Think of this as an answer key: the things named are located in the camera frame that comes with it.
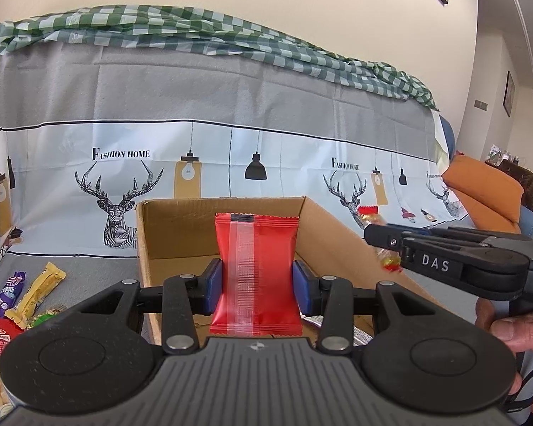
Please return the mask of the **person right hand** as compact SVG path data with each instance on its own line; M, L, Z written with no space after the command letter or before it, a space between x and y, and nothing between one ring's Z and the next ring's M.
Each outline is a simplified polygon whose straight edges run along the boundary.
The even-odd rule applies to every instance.
M479 298L475 304L475 315L475 325L495 335L512 352L533 351L533 312L497 320L493 304L489 300Z

